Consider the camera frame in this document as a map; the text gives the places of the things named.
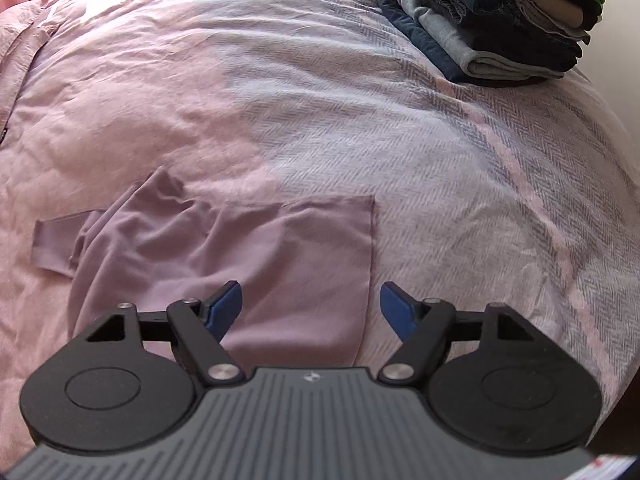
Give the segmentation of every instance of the metal screw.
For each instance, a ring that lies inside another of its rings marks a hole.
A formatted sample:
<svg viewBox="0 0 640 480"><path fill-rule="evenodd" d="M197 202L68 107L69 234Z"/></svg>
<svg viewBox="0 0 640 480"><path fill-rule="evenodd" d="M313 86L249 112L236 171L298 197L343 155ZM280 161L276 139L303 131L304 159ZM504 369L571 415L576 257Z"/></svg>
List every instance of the metal screw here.
<svg viewBox="0 0 640 480"><path fill-rule="evenodd" d="M404 363L393 363L382 368L382 374L393 381L404 381L414 376L414 368Z"/></svg>
<svg viewBox="0 0 640 480"><path fill-rule="evenodd" d="M209 377L217 381L229 381L238 377L240 368L231 363L221 363L209 368Z"/></svg>

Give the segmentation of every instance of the white logo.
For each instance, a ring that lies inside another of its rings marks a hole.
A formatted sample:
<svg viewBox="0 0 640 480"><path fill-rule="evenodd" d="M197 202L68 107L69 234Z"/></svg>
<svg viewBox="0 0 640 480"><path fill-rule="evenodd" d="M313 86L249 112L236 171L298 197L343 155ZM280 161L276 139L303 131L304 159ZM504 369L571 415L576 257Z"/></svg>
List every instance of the white logo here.
<svg viewBox="0 0 640 480"><path fill-rule="evenodd" d="M302 378L309 383L315 383L322 379L322 375L315 372L309 372L308 374L304 374Z"/></svg>

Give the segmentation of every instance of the bedspread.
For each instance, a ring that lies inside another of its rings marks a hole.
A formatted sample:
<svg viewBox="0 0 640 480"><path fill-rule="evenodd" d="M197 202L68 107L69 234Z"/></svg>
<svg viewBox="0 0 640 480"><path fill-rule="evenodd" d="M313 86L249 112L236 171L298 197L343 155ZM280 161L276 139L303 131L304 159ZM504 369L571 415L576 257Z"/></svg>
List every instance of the bedspread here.
<svg viewBox="0 0 640 480"><path fill-rule="evenodd" d="M27 31L50 37L37 56L12 39L35 57L0 95L0 470L31 445L22 382L78 328L69 281L30 264L36 220L103 208L160 165L206 200L374 194L374 290L509 303L595 375L603 416L628 385L639 159L577 70L517 89L451 84L376 0L38 12ZM356 364L376 370L398 345L372 293Z"/></svg>

